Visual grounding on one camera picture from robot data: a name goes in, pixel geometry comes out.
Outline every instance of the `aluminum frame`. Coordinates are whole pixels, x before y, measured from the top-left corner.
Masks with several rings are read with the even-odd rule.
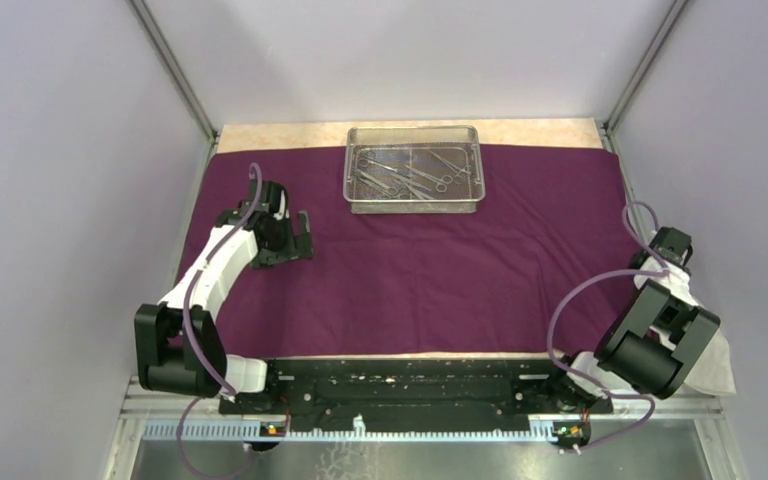
[[[155,50],[158,59],[161,61],[165,71],[169,75],[175,88],[178,90],[181,100],[198,123],[199,128],[211,141],[210,152],[208,152],[207,158],[205,159],[206,165],[206,162],[216,151],[219,131],[210,121],[207,112],[199,101],[192,85],[187,80],[183,69],[175,58],[159,25],[151,14],[149,7],[146,5],[145,0],[127,1],[131,6],[132,12],[137,17],[140,26],[145,31],[147,39]],[[617,148],[615,139],[616,129],[625,117],[642,82],[650,73],[666,40],[673,32],[675,25],[682,14],[685,13],[686,7],[690,3],[690,0],[675,0],[673,2],[650,42],[649,47],[612,109],[611,115],[599,126],[603,146],[606,150],[615,153],[620,159],[625,192],[629,200],[635,198],[634,189],[631,186],[622,155]],[[193,196],[197,195],[197,192],[198,189],[194,189]],[[639,212],[634,213],[632,220],[637,232],[644,239],[648,240],[651,234],[645,230],[645,223],[640,217]],[[108,455],[103,478],[107,480],[131,478],[137,460],[140,441],[143,432],[145,432],[147,423],[152,419],[178,418],[189,402],[190,399],[178,395],[143,390],[139,386],[137,378],[132,378],[122,405],[119,423]],[[647,404],[645,402],[625,401],[615,402],[615,407],[616,410],[613,414],[593,415],[591,420],[598,422],[604,420],[636,419],[645,412]],[[218,399],[206,399],[199,402],[199,404],[192,410],[189,418],[193,420],[221,419],[223,417],[219,415],[218,410]],[[268,416],[263,419],[270,421],[280,420],[279,418],[273,417],[276,416]],[[259,417],[246,418],[255,420],[260,419]],[[560,414],[533,416],[535,421],[565,421],[574,420],[576,418],[578,418],[577,415],[570,416]],[[703,446],[703,453],[714,480],[747,478],[742,457],[740,456],[737,444],[731,434],[725,414],[723,413],[722,405],[718,398],[701,394],[683,393],[683,391],[680,390],[679,393],[673,397],[664,401],[659,401],[655,415],[652,417],[653,421],[671,419],[694,420],[700,442]]]

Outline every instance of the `black metal base plate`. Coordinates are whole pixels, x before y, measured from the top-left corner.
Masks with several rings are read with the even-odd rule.
[[[558,413],[543,389],[553,371],[549,360],[485,359],[276,359],[276,381],[268,393],[276,401],[253,410],[241,397],[223,400],[222,414],[283,414],[293,431],[352,430],[363,416],[367,431],[518,431],[528,415]],[[599,401],[591,413],[610,413]]]

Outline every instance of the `surgical scissors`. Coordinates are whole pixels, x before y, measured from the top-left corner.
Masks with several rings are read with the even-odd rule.
[[[449,189],[448,185],[452,183],[452,176],[451,175],[443,175],[441,178],[437,178],[433,175],[429,175],[428,173],[423,172],[422,170],[418,170],[416,168],[411,167],[410,165],[407,165],[405,168],[410,170],[411,172],[419,175],[420,177],[423,177],[425,179],[431,180],[435,183],[434,190],[437,190],[440,193],[445,192]]]
[[[434,200],[434,198],[433,198],[433,197],[431,197],[431,195],[428,195],[428,194],[426,194],[426,193],[422,193],[422,192],[420,192],[419,190],[417,190],[417,189],[415,189],[415,188],[411,187],[411,186],[410,186],[410,184],[409,184],[409,183],[407,183],[407,182],[410,182],[410,180],[407,180],[407,181],[406,181],[406,180],[402,180],[402,179],[397,179],[397,181],[399,181],[399,182],[402,182],[402,183],[405,185],[405,187],[406,187],[408,190],[410,190],[410,191],[411,191],[411,193],[413,193],[413,194],[416,196],[416,198],[418,198],[418,199],[420,199],[420,200]]]
[[[399,195],[402,195],[404,193],[407,193],[406,190],[399,190],[398,188],[387,185],[386,183],[382,182],[381,180],[378,180],[377,178],[373,177],[372,175],[364,172],[363,170],[356,170],[356,173],[363,178],[359,178],[358,180],[362,181],[364,184],[369,186],[370,182],[372,184],[375,184],[378,186],[378,188],[373,188],[374,190],[378,190],[379,192],[388,195],[390,197],[398,197]]]
[[[366,155],[358,156],[358,166],[359,167],[368,167],[370,165],[374,165],[376,167],[380,167],[380,168],[383,168],[385,170],[390,170],[393,173],[399,173],[399,170],[397,170],[397,169],[395,169],[395,168],[393,168],[393,167],[391,167],[389,165],[384,165],[383,163],[378,163],[375,160],[367,157]]]
[[[437,160],[440,160],[444,165],[452,169],[452,172],[455,173],[455,184],[460,185],[463,182],[466,182],[469,180],[469,165],[465,166],[464,168],[460,168],[454,163],[446,160],[445,158],[441,157],[440,155],[434,153],[432,150],[428,150],[428,153],[431,155],[434,155],[434,158]]]
[[[431,189],[430,189],[430,188],[428,188],[428,187],[426,187],[425,185],[423,185],[423,184],[421,184],[421,183],[419,183],[419,182],[414,182],[414,181],[413,181],[413,180],[411,180],[410,178],[408,178],[408,177],[405,177],[405,176],[403,176],[403,175],[399,175],[398,173],[390,173],[390,175],[392,175],[393,177],[395,177],[395,178],[396,178],[397,180],[399,180],[401,183],[404,183],[404,184],[406,184],[406,186],[407,186],[407,184],[411,184],[411,185],[413,185],[413,186],[414,186],[414,187],[416,187],[416,188],[421,188],[421,189],[425,190],[426,192],[430,192],[430,191],[431,191]]]

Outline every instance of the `metal floor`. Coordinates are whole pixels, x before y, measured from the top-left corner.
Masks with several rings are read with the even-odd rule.
[[[594,423],[594,437],[623,422]],[[655,420],[581,456],[559,456],[546,443],[287,443],[265,453],[237,442],[186,442],[190,461],[211,475],[246,462],[241,479],[710,479],[692,420]],[[193,478],[174,441],[143,441],[133,480]]]
[[[107,480],[192,479],[178,457],[168,424],[177,425],[190,399],[142,390],[136,378],[128,389],[103,478]],[[658,401],[653,418],[641,429],[585,452],[557,454],[537,425],[569,421],[577,415],[534,415],[533,438],[440,442],[296,439],[264,453],[243,450],[240,436],[227,430],[185,433],[190,461],[207,474],[225,476],[246,462],[240,479],[713,479],[746,478],[719,399],[680,391]],[[188,425],[219,422],[228,428],[239,417],[223,417],[218,400],[200,402]],[[593,438],[618,430],[642,416],[645,402],[615,403],[612,414],[592,415]]]

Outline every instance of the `metal frame post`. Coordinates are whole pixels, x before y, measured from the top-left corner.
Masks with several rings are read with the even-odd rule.
[[[211,141],[214,142],[218,131],[210,118],[207,116],[207,112],[204,106],[198,99],[192,85],[184,75],[184,70],[172,53],[172,49],[169,47],[169,43],[163,36],[163,32],[160,30],[160,26],[157,25],[157,21],[154,19],[154,15],[151,14],[151,10],[146,5],[145,0],[127,0],[128,5],[131,6],[131,10],[134,12],[134,16],[140,22],[140,26],[146,33],[146,37],[151,43],[152,49],[157,54],[157,58],[163,65],[164,70],[169,75],[172,83],[175,85],[175,89],[181,95],[181,100],[190,111],[190,115],[193,116],[202,133]]]
[[[631,102],[636,98],[643,80],[649,74],[652,65],[661,53],[667,39],[673,31],[673,28],[678,23],[681,15],[686,11],[686,7],[691,3],[691,0],[674,0],[667,14],[664,16],[664,20],[661,21],[661,25],[655,32],[655,36],[652,37],[652,41],[649,42],[649,46],[646,48],[646,52],[643,53],[640,62],[637,64],[634,73],[629,78],[625,89],[620,94],[617,103],[611,110],[610,116],[599,127],[599,133],[602,136],[602,145],[605,149],[611,153],[614,153],[620,159],[620,169],[622,170],[623,183],[625,185],[626,198],[628,200],[634,200],[634,187],[631,184],[631,179],[628,176],[628,169],[623,161],[622,155],[619,151],[619,145],[616,141],[616,130],[619,127],[622,120],[625,118],[625,114],[631,107]],[[640,238],[646,242],[651,240],[652,232],[650,232],[646,225],[647,223],[640,216],[639,209],[634,209],[632,213],[632,225]]]

